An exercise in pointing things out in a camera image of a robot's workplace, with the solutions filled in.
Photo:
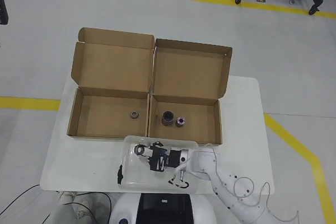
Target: yellow tape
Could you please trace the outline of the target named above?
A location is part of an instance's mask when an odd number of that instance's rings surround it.
[[[0,96],[0,108],[57,111],[60,100]]]
[[[234,0],[194,0],[194,1],[213,3],[213,4],[224,4],[227,6],[238,6],[238,7],[244,7],[244,8],[254,8],[257,10],[285,12],[285,13],[292,13],[292,14],[306,15],[306,16],[309,15],[308,14],[309,10],[303,10],[301,8],[289,8],[289,7],[283,7],[283,6],[273,6],[271,4],[244,2],[244,0],[242,0],[240,4],[235,4]],[[330,13],[330,12],[316,12],[316,14],[314,14],[313,16],[336,19],[336,13]]]
[[[301,144],[294,136],[288,133],[280,124],[278,124],[271,116],[264,114],[265,124],[299,153],[310,164],[312,174],[315,179],[315,185],[318,190],[320,204],[324,213],[325,222],[327,224],[336,223],[336,215],[334,207],[329,195],[329,189],[326,184],[324,171],[319,159],[310,152],[303,144]]]

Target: black wire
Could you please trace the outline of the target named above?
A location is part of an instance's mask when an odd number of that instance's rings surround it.
[[[79,204],[81,206],[84,206],[83,204],[81,203],[77,203],[77,202],[70,202],[70,203],[66,203],[66,204],[63,204],[63,205],[68,205],[68,204]],[[86,209],[88,209],[88,211],[91,213],[92,217],[94,218],[95,222],[97,224],[99,224],[99,222],[97,222],[97,219],[95,218],[94,214],[91,212],[91,210],[89,208],[87,208],[86,206],[84,206]]]
[[[77,194],[76,196],[80,196],[80,195],[86,195],[86,194],[95,194],[95,193],[98,193],[98,194],[104,194],[105,196],[108,197],[109,201],[110,201],[110,214],[108,216],[108,221],[107,221],[107,224],[110,222],[110,219],[111,219],[111,213],[112,213],[112,201],[111,201],[111,198],[106,194],[106,193],[103,193],[103,192],[88,192],[88,193],[83,193],[83,194]]]
[[[46,219],[42,222],[42,224],[45,223],[45,221],[49,218],[50,215],[51,215],[51,213],[46,217]]]
[[[35,185],[35,186],[32,186],[32,187],[28,188],[28,190],[22,192],[19,196],[17,196],[17,198],[15,198],[15,200],[13,200],[13,201],[12,201],[12,202],[11,202],[5,209],[4,209],[4,211],[6,211],[6,210],[10,207],[10,205],[12,205],[12,203],[14,203],[19,197],[21,197],[23,194],[25,194],[25,193],[28,192],[30,189],[32,189],[32,188],[34,188],[34,187],[36,187],[36,186],[40,186],[40,184]]]

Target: floor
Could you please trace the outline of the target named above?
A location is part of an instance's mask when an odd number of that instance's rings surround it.
[[[312,1],[267,4],[308,9]],[[7,0],[6,5],[10,21],[0,26],[0,96],[60,99],[84,26],[233,47],[230,74],[256,78],[264,112],[317,155],[336,214],[335,19],[191,0]],[[320,9],[336,13],[336,1]],[[0,109],[0,212],[39,183],[55,115]],[[310,165],[269,128],[267,134],[276,188],[271,209],[281,218],[299,210],[301,223],[325,223]],[[217,198],[209,200],[217,214],[227,212]],[[33,189],[0,223],[42,223],[56,203],[56,192]]]

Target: clear plastic container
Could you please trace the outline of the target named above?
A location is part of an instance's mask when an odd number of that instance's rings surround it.
[[[174,176],[173,168],[167,167],[164,172],[152,171],[150,170],[147,158],[137,156],[134,153],[134,147],[137,144],[150,146],[157,141],[160,141],[164,145],[163,148],[166,148],[168,151],[189,150],[188,158],[194,150],[198,149],[198,144],[193,141],[127,136],[124,138],[121,160],[123,179],[119,187],[125,190],[140,192],[195,193],[197,191],[198,179],[192,174],[184,174],[184,181],[189,183],[189,187],[186,189],[179,188],[168,183]],[[152,150],[145,150],[144,155],[151,156]],[[179,181],[179,174],[177,174],[175,181]]]

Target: table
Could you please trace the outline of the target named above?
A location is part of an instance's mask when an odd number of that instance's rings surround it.
[[[66,135],[76,88],[77,84],[68,76],[40,186],[44,190],[57,191],[128,192],[117,184],[123,140],[72,138]],[[220,101],[223,144],[216,148],[216,152],[221,154],[220,167],[227,174],[250,177],[257,193],[268,181],[271,193],[274,193],[257,80],[230,76],[227,91]],[[200,180],[196,193],[213,193],[210,181]]]

